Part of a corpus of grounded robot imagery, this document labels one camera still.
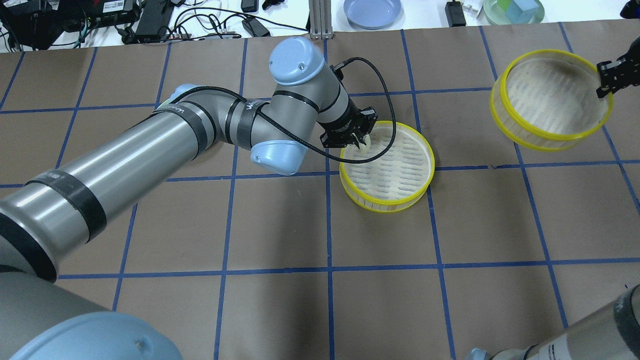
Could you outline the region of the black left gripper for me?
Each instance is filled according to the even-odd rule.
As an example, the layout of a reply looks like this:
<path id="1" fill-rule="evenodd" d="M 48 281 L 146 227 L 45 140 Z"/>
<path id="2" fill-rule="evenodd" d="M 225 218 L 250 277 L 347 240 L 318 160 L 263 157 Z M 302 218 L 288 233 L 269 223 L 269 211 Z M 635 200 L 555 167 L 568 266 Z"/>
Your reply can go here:
<path id="1" fill-rule="evenodd" d="M 370 136 L 377 120 L 378 114 L 373 107 L 350 106 L 337 120 L 320 125 L 324 129 L 320 142 L 324 148 L 354 145 L 359 149 L 364 145 L 361 138 Z"/>

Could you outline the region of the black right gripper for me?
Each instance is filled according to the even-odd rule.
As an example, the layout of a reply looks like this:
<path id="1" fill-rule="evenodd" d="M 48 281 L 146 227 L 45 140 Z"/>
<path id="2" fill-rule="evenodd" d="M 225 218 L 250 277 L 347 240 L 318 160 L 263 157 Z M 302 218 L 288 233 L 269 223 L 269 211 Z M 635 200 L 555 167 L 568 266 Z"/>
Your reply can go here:
<path id="1" fill-rule="evenodd" d="M 615 94 L 622 89 L 640 84 L 640 39 L 631 43 L 627 52 L 616 61 L 602 61 L 596 64 L 599 87 L 596 95 L 599 99 Z"/>

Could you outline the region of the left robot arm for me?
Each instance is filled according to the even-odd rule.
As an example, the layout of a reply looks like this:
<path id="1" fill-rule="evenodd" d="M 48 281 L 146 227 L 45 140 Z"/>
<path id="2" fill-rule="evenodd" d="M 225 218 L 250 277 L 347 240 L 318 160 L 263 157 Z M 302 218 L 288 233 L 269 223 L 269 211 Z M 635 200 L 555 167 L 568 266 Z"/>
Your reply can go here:
<path id="1" fill-rule="evenodd" d="M 1 200 L 3 360 L 180 360 L 174 342 L 138 317 L 57 287 L 61 261 L 124 210 L 219 142 L 292 176 L 310 150 L 368 148 L 377 114 L 359 109 L 310 40 L 281 41 L 269 57 L 270 100 L 217 86 L 183 84 L 144 120 Z"/>

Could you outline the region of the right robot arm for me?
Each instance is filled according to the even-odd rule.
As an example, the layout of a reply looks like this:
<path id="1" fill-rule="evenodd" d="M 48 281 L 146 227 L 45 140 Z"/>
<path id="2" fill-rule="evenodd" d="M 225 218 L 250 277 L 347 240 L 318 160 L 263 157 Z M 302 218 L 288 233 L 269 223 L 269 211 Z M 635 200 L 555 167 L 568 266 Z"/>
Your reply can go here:
<path id="1" fill-rule="evenodd" d="M 498 128 L 516 144 L 540 152 L 569 150 L 601 129 L 617 91 L 639 85 L 639 41 L 615 61 L 592 64 L 545 48 L 514 59 L 490 92 Z M 637 360 L 639 287 L 576 324 L 523 350 L 491 354 L 474 348 L 468 360 Z"/>

